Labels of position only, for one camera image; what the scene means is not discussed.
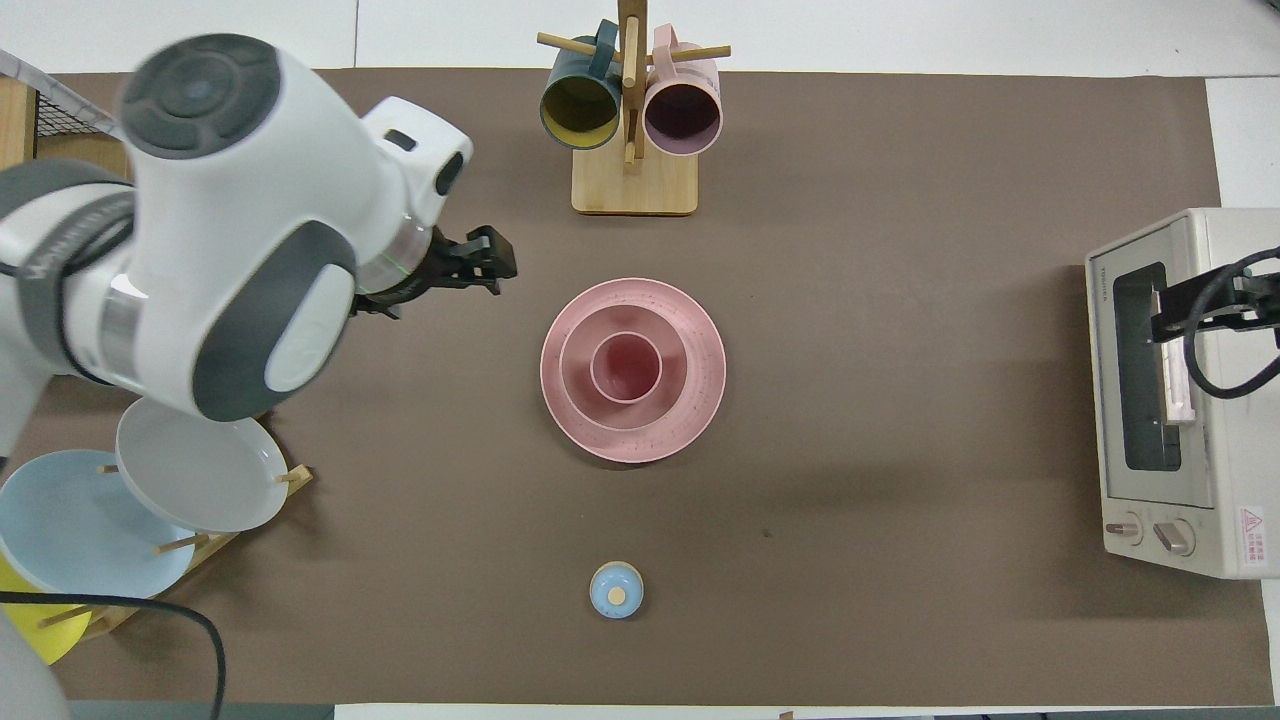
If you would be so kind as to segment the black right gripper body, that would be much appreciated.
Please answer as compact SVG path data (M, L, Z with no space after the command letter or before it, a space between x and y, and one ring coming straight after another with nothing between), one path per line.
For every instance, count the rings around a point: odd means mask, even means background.
M1213 275L1204 287L1203 331L1279 329L1279 273Z

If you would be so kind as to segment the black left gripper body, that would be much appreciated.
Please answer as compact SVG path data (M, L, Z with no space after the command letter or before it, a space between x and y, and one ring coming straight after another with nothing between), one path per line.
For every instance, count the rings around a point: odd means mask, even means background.
M465 290L474 272L453 254L460 243L442 232L433 232L426 254L404 279L392 287L392 306L412 302L429 290Z

